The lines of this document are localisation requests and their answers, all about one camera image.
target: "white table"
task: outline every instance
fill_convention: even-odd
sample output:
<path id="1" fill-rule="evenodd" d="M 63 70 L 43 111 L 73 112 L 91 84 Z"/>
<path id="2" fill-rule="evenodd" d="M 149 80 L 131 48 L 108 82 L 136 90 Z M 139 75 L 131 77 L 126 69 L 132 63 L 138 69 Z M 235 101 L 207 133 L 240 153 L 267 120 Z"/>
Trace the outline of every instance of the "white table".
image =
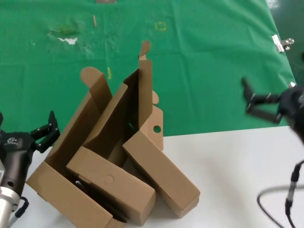
<path id="1" fill-rule="evenodd" d="M 304 159 L 304 146 L 289 127 L 275 127 L 164 138 L 164 153 L 200 189 L 198 206 L 176 219 L 157 198 L 144 228 L 275 228 L 256 203 L 266 187 L 289 184 L 294 165 Z M 35 153 L 29 175 L 47 153 Z M 266 209 L 286 227 L 287 193 L 262 198 Z M 23 195 L 30 206 L 14 228 L 74 228 L 54 207 L 28 185 Z M 304 227 L 304 193 L 296 192 L 292 218 Z M 127 228 L 138 227 L 131 222 Z"/>

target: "green cloth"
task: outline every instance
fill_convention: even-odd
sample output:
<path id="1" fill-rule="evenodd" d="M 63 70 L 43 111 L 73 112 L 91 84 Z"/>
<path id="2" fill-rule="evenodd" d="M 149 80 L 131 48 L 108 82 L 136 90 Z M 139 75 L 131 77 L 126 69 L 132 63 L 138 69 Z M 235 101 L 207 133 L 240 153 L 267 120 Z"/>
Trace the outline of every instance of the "green cloth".
<path id="1" fill-rule="evenodd" d="M 272 41 L 277 30 L 265 0 L 3 0 L 0 7 L 0 111 L 8 132 L 45 124 L 50 110 L 63 130 L 87 92 L 81 69 L 109 77 L 109 68 L 115 92 L 137 68 L 144 40 L 152 44 L 165 136 L 271 126 L 245 115 L 241 78 L 264 93 L 294 81 Z"/>

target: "black cable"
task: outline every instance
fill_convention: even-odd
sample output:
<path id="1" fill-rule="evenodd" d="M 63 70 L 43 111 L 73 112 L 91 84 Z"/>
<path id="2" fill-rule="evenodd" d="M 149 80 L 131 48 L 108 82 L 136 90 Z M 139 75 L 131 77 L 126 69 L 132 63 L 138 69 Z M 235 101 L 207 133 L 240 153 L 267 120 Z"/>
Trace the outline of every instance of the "black cable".
<path id="1" fill-rule="evenodd" d="M 287 195 L 286 201 L 285 201 L 285 214 L 286 214 L 289 224 L 291 225 L 292 228 L 295 228 L 295 225 L 291 219 L 290 210 L 291 210 L 291 207 L 293 206 L 294 193 L 295 193 L 297 182 L 299 181 L 300 169 L 303 164 L 304 164 L 304 160 L 297 163 L 294 167 L 294 171 L 292 172 L 291 178 L 290 178 L 291 182 L 290 182 L 290 186 L 289 186 L 289 190 L 288 190 L 288 195 Z"/>
<path id="2" fill-rule="evenodd" d="M 15 213 L 15 216 L 16 216 L 17 218 L 20 218 L 20 217 L 24 214 L 24 212 L 26 211 L 26 209 L 29 207 L 29 201 L 28 201 L 27 198 L 21 196 L 20 199 L 21 199 L 21 200 L 24 200 L 24 203 L 23 203 L 22 207 L 19 208 L 19 209 L 16 211 L 16 213 Z"/>
<path id="3" fill-rule="evenodd" d="M 298 185 L 296 187 L 297 190 L 304 190 L 304 185 Z M 276 187 L 271 187 L 271 188 L 267 188 L 264 189 L 263 191 L 261 191 L 256 200 L 257 200 L 257 204 L 259 205 L 259 207 L 261 208 L 261 210 L 275 223 L 277 224 L 280 228 L 285 228 L 280 222 L 278 222 L 265 208 L 264 206 L 261 204 L 261 198 L 262 196 L 264 196 L 265 194 L 269 194 L 269 193 L 273 193 L 273 192 L 280 192 L 280 191 L 286 191 L 289 190 L 289 186 L 285 185 L 285 186 L 276 186 Z"/>
<path id="4" fill-rule="evenodd" d="M 287 218 L 288 218 L 288 221 L 289 221 L 289 224 L 291 225 L 291 227 L 295 228 L 294 222 L 292 221 L 290 215 L 287 215 Z"/>

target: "box flap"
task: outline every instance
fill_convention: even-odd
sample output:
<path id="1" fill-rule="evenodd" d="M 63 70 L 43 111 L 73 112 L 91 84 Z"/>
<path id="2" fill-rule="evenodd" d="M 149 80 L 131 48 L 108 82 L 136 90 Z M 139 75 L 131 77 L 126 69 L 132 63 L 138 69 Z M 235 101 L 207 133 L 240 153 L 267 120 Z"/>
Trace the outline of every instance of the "box flap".
<path id="1" fill-rule="evenodd" d="M 112 220 L 109 212 L 45 162 L 27 184 L 78 228 L 105 228 Z"/>
<path id="2" fill-rule="evenodd" d="M 196 206 L 193 202 L 198 202 L 200 191 L 143 132 L 138 131 L 123 147 L 178 216 L 191 210 L 189 205 Z"/>
<path id="3" fill-rule="evenodd" d="M 66 166 L 119 205 L 143 225 L 155 204 L 155 190 L 93 151 L 81 147 Z"/>
<path id="4" fill-rule="evenodd" d="M 46 159 L 50 166 L 68 179 L 71 175 L 66 169 L 67 163 L 84 143 L 112 98 L 106 78 L 99 70 L 86 67 L 81 71 L 80 77 L 90 92 L 82 100 Z"/>
<path id="5" fill-rule="evenodd" d="M 112 98 L 105 75 L 94 67 L 86 67 L 80 73 L 81 80 L 90 90 L 97 107 L 102 113 Z"/>
<path id="6" fill-rule="evenodd" d="M 139 104 L 138 104 L 138 126 L 139 128 L 146 122 L 152 113 L 152 61 L 147 60 L 146 54 L 150 50 L 149 41 L 142 43 L 139 53 Z"/>
<path id="7" fill-rule="evenodd" d="M 139 60 L 147 59 L 146 55 L 147 55 L 148 51 L 150 50 L 150 48 L 151 48 L 151 43 L 149 41 L 146 40 L 142 43 L 142 47 L 141 47 L 141 50 L 140 50 L 140 53 L 138 56 Z"/>

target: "cardboard box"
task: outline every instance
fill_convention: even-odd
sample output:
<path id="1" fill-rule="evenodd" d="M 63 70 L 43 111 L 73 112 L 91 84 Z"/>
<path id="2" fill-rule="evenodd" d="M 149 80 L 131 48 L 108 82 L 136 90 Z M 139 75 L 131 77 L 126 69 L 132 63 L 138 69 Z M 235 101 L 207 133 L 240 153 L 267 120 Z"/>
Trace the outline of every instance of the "cardboard box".
<path id="1" fill-rule="evenodd" d="M 100 71 L 91 67 L 86 68 L 82 71 L 81 78 L 90 92 L 81 102 L 45 161 L 30 176 L 27 184 L 78 228 L 122 228 L 125 221 L 113 218 L 111 213 L 92 199 L 92 196 L 83 193 L 75 185 L 78 178 L 66 168 L 112 99 L 107 81 Z M 118 163 L 123 163 L 121 156 Z"/>
<path id="2" fill-rule="evenodd" d="M 155 124 L 162 127 L 162 111 L 152 104 L 152 62 L 145 56 L 149 48 L 150 43 L 143 42 L 139 68 L 114 96 L 103 73 L 93 67 L 82 70 L 89 93 L 27 181 L 78 228 L 121 228 L 121 214 L 139 224 L 148 217 L 155 192 L 120 169 L 125 150 L 180 217 L 198 203 L 198 189 L 162 153 L 162 130 L 152 131 Z M 112 178 L 102 182 L 98 174 L 102 180 L 102 175 Z"/>
<path id="3" fill-rule="evenodd" d="M 142 131 L 123 147 L 180 218 L 197 206 L 200 191 Z"/>
<path id="4" fill-rule="evenodd" d="M 139 225 L 154 208 L 156 194 L 152 187 L 89 149 L 81 147 L 67 168 L 116 200 L 119 209 Z"/>
<path id="5" fill-rule="evenodd" d="M 142 47 L 148 50 L 149 46 L 144 42 Z M 116 215 L 113 218 L 95 192 L 90 190 L 87 195 L 80 190 L 76 186 L 79 178 L 66 166 L 81 146 L 123 165 L 126 154 L 122 144 L 128 138 L 129 122 L 138 128 L 152 112 L 152 62 L 140 62 L 139 69 L 125 79 L 114 97 L 99 70 L 87 67 L 81 79 L 89 93 L 27 184 L 78 228 L 120 228 L 125 221 Z"/>

